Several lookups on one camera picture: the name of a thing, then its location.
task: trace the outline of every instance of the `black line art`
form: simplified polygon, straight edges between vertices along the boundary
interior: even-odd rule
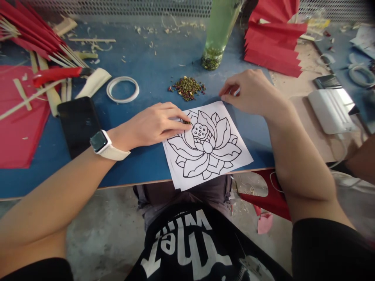
[[[182,176],[207,180],[212,174],[220,175],[223,168],[233,167],[232,161],[242,151],[236,145],[238,137],[231,134],[228,119],[220,119],[217,112],[209,116],[200,110],[189,110],[188,116],[193,125],[191,131],[167,140],[178,154],[175,162],[183,168]]]

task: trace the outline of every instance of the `glass bottle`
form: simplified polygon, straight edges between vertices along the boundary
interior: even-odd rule
[[[202,66],[215,70],[223,59],[233,26],[244,0],[213,0],[206,45],[202,55]]]

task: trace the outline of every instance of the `smartphone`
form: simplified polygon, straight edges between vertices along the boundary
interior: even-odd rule
[[[91,98],[82,97],[57,106],[70,157],[74,159],[90,146],[90,138],[100,129]]]

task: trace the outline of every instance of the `smartwatch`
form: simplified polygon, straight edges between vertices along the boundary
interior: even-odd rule
[[[122,151],[115,148],[107,132],[104,130],[100,130],[90,138],[90,144],[96,154],[107,159],[121,161],[130,154],[130,151]]]

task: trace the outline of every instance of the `red handle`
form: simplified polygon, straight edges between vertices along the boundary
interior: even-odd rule
[[[35,88],[39,88],[47,82],[54,82],[61,79],[79,77],[82,68],[51,68],[41,70],[35,74],[32,81]]]

